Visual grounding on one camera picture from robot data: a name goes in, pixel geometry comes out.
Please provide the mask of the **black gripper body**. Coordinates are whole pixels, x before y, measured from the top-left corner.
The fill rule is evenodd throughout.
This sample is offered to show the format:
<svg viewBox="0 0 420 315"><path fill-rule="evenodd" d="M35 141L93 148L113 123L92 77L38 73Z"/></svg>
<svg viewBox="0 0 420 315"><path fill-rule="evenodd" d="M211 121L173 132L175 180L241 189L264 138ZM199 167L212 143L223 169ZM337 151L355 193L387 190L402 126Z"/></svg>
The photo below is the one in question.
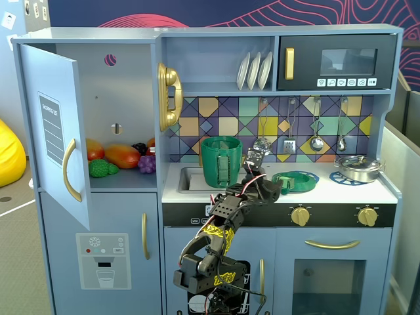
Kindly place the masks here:
<svg viewBox="0 0 420 315"><path fill-rule="evenodd" d="M255 175L248 173L242 183L236 183L226 189L226 203L228 205L241 205L250 203L266 204L260 185L265 180L266 173Z"/></svg>

